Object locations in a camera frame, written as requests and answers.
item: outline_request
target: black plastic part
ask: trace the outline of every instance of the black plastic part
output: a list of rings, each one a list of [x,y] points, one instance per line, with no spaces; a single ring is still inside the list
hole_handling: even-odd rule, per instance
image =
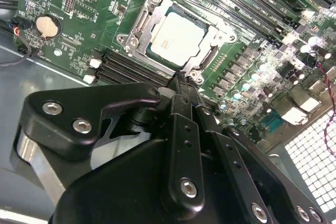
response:
[[[102,56],[102,59],[103,64],[98,69],[96,77],[109,84],[146,82],[159,88],[166,86],[169,81],[169,79],[110,50]]]
[[[319,223],[310,214],[309,208],[315,209],[320,216],[323,216],[323,214],[256,145],[251,144],[241,131],[232,126],[224,128],[223,133],[236,143],[252,179],[263,185],[264,192],[268,192],[266,195],[261,195],[266,206],[272,208],[272,213],[279,223],[307,223],[299,216],[297,206],[300,206],[310,215],[310,223]]]
[[[26,98],[20,124],[33,141],[65,159],[80,160],[91,154],[101,133],[102,120],[131,108],[155,107],[160,101],[159,92],[146,83],[43,91]],[[59,103],[62,113],[46,114],[42,109],[46,102]],[[91,132],[76,132],[72,127],[76,119],[90,122]]]
[[[176,94],[172,98],[167,126],[162,202],[176,219],[190,220],[203,209],[204,188],[198,125],[192,121],[192,106],[185,96]],[[183,194],[183,179],[190,180],[196,186],[196,197]]]
[[[12,18],[9,23],[12,24],[13,26],[19,27],[21,30],[27,30],[32,28],[33,26],[33,22],[31,20],[19,16]]]

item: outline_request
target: hole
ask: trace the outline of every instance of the hole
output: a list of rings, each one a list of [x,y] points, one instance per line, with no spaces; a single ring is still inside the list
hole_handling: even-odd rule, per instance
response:
[[[156,95],[156,92],[154,90],[152,90],[152,89],[148,89],[147,91],[151,95]]]
[[[232,151],[232,150],[233,150],[232,146],[229,145],[229,144],[226,145],[226,148],[228,148],[229,151]]]
[[[188,132],[191,132],[191,128],[188,125],[184,126],[184,129]]]
[[[191,147],[193,146],[188,140],[184,141],[184,144],[185,144],[185,146],[187,146],[188,148],[191,148]]]
[[[240,164],[240,162],[234,161],[233,164],[240,169],[242,167],[242,165]]]

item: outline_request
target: capacitor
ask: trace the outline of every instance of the capacitor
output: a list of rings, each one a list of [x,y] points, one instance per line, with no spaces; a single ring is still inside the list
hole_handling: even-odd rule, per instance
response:
[[[293,83],[294,85],[297,85],[299,83],[299,80],[296,76],[289,77],[289,81]]]
[[[303,40],[311,47],[316,46],[319,43],[319,37],[311,34],[307,34]]]
[[[235,99],[235,100],[239,100],[240,98],[242,98],[242,95],[239,93],[238,90],[233,90],[231,92],[231,95],[232,95],[233,99]]]
[[[226,110],[226,103],[224,101],[222,101],[222,102],[219,103],[219,109],[221,111]]]
[[[317,66],[317,58],[316,56],[313,56],[311,54],[306,54],[306,56],[303,58],[302,62],[310,68],[316,68]]]
[[[247,81],[243,80],[240,82],[241,87],[243,88],[244,91],[249,90],[249,88],[251,87],[250,83],[248,83]]]
[[[228,125],[235,126],[235,121],[233,121],[233,119],[228,119],[228,120],[226,120],[226,123],[227,123]]]
[[[251,79],[253,81],[256,81],[260,78],[260,75],[254,70],[250,71],[250,73],[248,73],[248,75],[251,77]]]
[[[316,53],[323,57],[324,59],[328,60],[331,58],[331,53],[326,51],[324,48],[322,47],[316,47]]]
[[[267,70],[267,66],[263,61],[257,62],[256,66],[261,72],[265,72]]]
[[[295,72],[295,76],[296,76],[297,78],[299,78],[300,80],[302,80],[302,79],[304,79],[305,74],[304,74],[301,70],[297,70],[297,71]]]
[[[264,108],[264,110],[266,111],[266,113],[271,113],[272,112],[272,108],[271,108],[271,106],[267,102],[263,102],[262,103],[262,107]]]
[[[309,45],[307,45],[303,42],[297,43],[296,48],[303,54],[311,51],[311,46],[309,46]]]
[[[268,98],[271,98],[273,96],[273,93],[268,87],[264,87],[262,90]]]

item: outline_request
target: white mesh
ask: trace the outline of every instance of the white mesh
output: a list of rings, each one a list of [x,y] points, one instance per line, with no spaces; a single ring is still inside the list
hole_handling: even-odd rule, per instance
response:
[[[285,146],[323,212],[336,207],[336,158],[328,152],[323,135],[332,113],[318,119]],[[336,145],[335,123],[328,127],[327,139],[330,147]]]

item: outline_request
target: black plastic bracket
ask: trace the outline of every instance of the black plastic bracket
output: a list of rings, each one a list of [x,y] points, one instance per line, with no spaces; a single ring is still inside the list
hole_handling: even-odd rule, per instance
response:
[[[198,125],[187,96],[173,96],[167,129],[162,202],[176,219],[190,220],[203,209],[204,186]]]
[[[103,119],[132,108],[155,107],[160,101],[157,89],[146,83],[36,92],[24,102],[20,126],[33,141],[67,160],[78,161],[91,154]],[[46,102],[59,104],[62,112],[45,113]],[[75,131],[73,123],[77,119],[89,122],[91,131]]]
[[[307,223],[302,218],[301,209],[305,212],[303,216],[307,219],[309,218],[309,223],[321,223],[312,215],[311,209],[321,217],[323,223],[328,223],[309,198],[256,145],[249,141],[241,131],[228,126],[223,129],[223,133],[236,143],[239,153],[249,169],[249,173],[255,183],[258,184],[259,191],[262,192],[261,195],[266,206],[272,208],[274,216],[280,223]]]
[[[234,141],[219,133],[220,129],[215,118],[207,108],[198,106],[195,113],[197,113],[196,118],[198,118],[201,138],[207,139],[204,143],[204,149],[210,150],[212,155],[222,164],[224,172],[230,180],[231,188],[229,190],[235,192],[236,200],[240,206],[242,223],[260,223],[253,213],[254,205],[263,209],[263,218],[267,220],[267,223],[273,223]]]

